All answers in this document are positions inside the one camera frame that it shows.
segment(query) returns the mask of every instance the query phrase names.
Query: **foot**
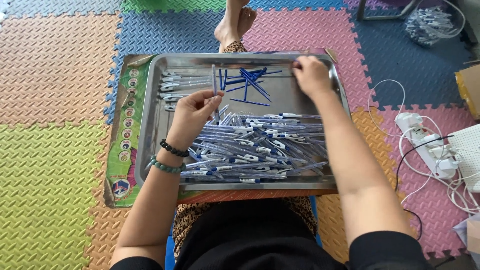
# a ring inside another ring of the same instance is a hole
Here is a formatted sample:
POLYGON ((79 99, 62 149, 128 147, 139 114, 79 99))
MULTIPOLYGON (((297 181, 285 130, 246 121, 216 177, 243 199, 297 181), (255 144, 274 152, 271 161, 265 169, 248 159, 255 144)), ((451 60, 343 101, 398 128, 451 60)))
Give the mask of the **foot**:
POLYGON ((240 41, 237 32, 240 11, 242 7, 248 4, 249 0, 227 0, 227 8, 225 9, 225 16, 215 28, 215 38, 220 41, 220 44, 228 46, 234 41, 240 41))
POLYGON ((240 18, 237 27, 237 33, 239 38, 242 38, 243 35, 250 30, 253 25, 253 22, 257 18, 257 12, 253 11, 252 8, 244 7, 240 11, 240 18))

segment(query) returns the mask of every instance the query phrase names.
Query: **bracelet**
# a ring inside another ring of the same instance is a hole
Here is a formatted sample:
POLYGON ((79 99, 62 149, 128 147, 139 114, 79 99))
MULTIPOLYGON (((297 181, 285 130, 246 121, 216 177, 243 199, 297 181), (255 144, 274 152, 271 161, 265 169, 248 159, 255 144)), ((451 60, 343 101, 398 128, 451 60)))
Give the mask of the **bracelet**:
POLYGON ((182 163, 180 167, 170 167, 170 166, 164 165, 156 160, 156 155, 152 156, 152 161, 150 162, 150 164, 152 166, 159 168, 164 172, 171 172, 171 173, 180 173, 187 169, 187 165, 185 165, 185 163, 182 163))
POLYGON ((165 150, 167 150, 168 152, 176 155, 176 156, 179 156, 181 158, 186 158, 190 155, 190 152, 188 151, 188 149, 186 151, 180 151, 180 150, 177 150, 175 148, 173 148, 171 145, 169 145, 166 141, 166 139, 162 139, 160 141, 160 145, 165 148, 165 150))

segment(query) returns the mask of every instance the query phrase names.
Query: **woman's left hand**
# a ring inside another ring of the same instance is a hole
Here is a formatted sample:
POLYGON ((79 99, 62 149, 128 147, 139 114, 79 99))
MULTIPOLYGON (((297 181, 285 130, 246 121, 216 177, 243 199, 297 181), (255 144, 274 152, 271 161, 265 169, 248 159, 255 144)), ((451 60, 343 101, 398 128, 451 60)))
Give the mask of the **woman's left hand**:
POLYGON ((213 90, 201 90, 181 98, 177 102, 166 142, 181 151, 190 147, 205 122, 212 120, 211 114, 222 102, 225 93, 218 91, 217 94, 214 97, 213 90))

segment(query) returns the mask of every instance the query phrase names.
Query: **black beaded bracelet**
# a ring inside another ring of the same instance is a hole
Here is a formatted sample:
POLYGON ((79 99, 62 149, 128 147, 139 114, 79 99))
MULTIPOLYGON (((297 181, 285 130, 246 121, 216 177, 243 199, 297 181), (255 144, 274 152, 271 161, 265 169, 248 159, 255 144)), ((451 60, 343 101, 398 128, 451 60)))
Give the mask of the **black beaded bracelet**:
POLYGON ((162 139, 160 141, 160 146, 165 148, 165 150, 167 150, 168 152, 170 152, 170 153, 172 153, 176 156, 182 157, 182 158, 186 158, 190 155, 190 152, 188 150, 186 150, 186 151, 177 150, 177 149, 173 148, 171 145, 169 145, 165 140, 166 139, 162 139))

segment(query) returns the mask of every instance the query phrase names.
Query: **metal tray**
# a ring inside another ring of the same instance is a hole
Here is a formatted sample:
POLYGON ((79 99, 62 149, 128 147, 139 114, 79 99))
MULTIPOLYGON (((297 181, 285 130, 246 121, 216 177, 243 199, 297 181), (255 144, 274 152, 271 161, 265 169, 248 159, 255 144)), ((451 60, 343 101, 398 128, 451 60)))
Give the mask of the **metal tray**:
MULTIPOLYGON (((159 141, 167 137, 173 119, 173 112, 164 110, 165 102, 157 99, 157 88, 163 71, 176 71, 180 74, 205 76, 212 74, 212 64, 217 68, 228 69, 229 76, 238 75, 240 67, 258 69, 268 67, 269 70, 282 70, 281 73, 262 76, 262 87, 269 92, 272 103, 268 102, 253 87, 249 87, 247 100, 270 104, 269 107, 247 104, 229 100, 228 98, 243 99, 243 90, 235 90, 225 94, 222 108, 226 104, 230 107, 227 112, 247 111, 255 115, 278 114, 291 112, 297 114, 318 114, 315 106, 299 89, 295 77, 290 71, 292 60, 297 54, 202 54, 202 53, 169 53, 156 56, 149 68, 147 87, 145 91, 144 109, 140 127, 140 136, 136 156, 135 179, 140 187, 143 185, 148 171, 145 167, 150 157, 160 150, 159 141)), ((338 93, 345 112, 348 110, 345 91, 338 78, 332 59, 327 54, 315 55, 328 68, 332 87, 338 93)), ((229 85, 226 90, 240 86, 229 85)), ((195 90, 182 91, 191 93, 195 90)), ((187 158, 186 163, 193 162, 187 158)), ((335 189, 335 180, 331 171, 327 169, 325 176, 297 176, 275 180, 269 183, 240 184, 240 183, 209 183, 189 179, 180 180, 180 190, 225 190, 225 189, 335 189)))

